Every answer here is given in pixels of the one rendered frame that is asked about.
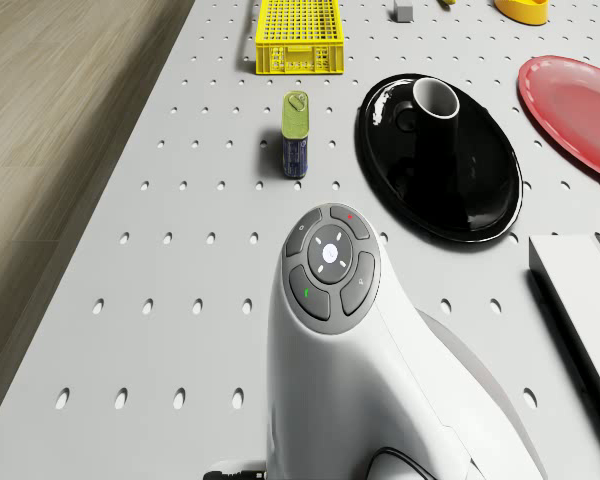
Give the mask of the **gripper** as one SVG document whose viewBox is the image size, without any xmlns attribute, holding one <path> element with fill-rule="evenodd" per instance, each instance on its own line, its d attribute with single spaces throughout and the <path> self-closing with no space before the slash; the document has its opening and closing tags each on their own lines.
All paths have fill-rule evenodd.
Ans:
<svg viewBox="0 0 600 480">
<path fill-rule="evenodd" d="M 225 459 L 211 465 L 202 480 L 266 480 L 264 459 Z"/>
</svg>

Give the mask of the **black mug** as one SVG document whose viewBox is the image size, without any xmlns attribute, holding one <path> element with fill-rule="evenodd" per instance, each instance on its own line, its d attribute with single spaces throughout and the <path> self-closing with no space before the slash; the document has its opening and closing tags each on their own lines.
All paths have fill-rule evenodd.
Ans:
<svg viewBox="0 0 600 480">
<path fill-rule="evenodd" d="M 468 220 L 457 169 L 460 101 L 447 83 L 432 77 L 416 80 L 412 96 L 414 153 L 405 166 L 403 200 L 436 229 L 465 230 Z"/>
</svg>

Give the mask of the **flat-sided can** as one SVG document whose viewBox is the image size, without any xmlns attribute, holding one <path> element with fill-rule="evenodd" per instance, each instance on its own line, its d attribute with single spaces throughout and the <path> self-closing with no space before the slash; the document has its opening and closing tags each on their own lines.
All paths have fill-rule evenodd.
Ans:
<svg viewBox="0 0 600 480">
<path fill-rule="evenodd" d="M 309 97 L 299 91 L 285 94 L 282 108 L 283 171 L 291 178 L 303 178 L 308 171 Z"/>
</svg>

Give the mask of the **black stove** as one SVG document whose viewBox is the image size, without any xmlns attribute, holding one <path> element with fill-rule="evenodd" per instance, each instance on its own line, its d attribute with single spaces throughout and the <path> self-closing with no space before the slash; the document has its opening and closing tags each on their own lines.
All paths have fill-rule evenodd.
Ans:
<svg viewBox="0 0 600 480">
<path fill-rule="evenodd" d="M 532 236 L 529 269 L 600 415 L 600 233 Z"/>
</svg>

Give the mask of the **black plate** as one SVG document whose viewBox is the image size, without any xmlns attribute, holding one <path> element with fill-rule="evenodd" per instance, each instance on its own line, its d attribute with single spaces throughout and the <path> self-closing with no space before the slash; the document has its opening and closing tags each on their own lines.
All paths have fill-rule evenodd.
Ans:
<svg viewBox="0 0 600 480">
<path fill-rule="evenodd" d="M 468 228 L 440 230 L 423 222 L 403 200 L 405 166 L 414 153 L 412 87 L 431 77 L 417 73 L 387 77 L 365 95 L 358 110 L 358 159 L 370 188 L 400 220 L 449 241 L 480 243 L 505 233 L 522 205 L 523 182 L 511 142 L 488 110 L 447 83 L 460 101 L 457 145 L 458 190 Z"/>
</svg>

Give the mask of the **yellow basket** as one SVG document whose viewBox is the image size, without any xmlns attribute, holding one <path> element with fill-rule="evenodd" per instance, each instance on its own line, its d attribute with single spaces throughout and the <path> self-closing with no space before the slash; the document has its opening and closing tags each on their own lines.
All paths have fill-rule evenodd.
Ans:
<svg viewBox="0 0 600 480">
<path fill-rule="evenodd" d="M 260 75 L 342 74 L 338 0 L 262 0 L 255 45 Z"/>
</svg>

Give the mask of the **red plate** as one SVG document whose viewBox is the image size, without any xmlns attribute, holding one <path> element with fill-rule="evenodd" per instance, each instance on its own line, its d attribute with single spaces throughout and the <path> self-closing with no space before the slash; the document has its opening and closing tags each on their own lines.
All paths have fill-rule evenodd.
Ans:
<svg viewBox="0 0 600 480">
<path fill-rule="evenodd" d="M 520 67 L 518 89 L 539 125 L 600 174 L 600 68 L 567 57 L 538 56 Z"/>
</svg>

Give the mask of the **yellow bowl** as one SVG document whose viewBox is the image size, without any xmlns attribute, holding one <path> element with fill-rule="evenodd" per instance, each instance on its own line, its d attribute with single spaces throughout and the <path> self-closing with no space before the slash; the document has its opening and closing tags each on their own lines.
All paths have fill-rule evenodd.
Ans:
<svg viewBox="0 0 600 480">
<path fill-rule="evenodd" d="M 495 7 L 508 18 L 526 25 L 544 25 L 549 0 L 494 0 Z"/>
</svg>

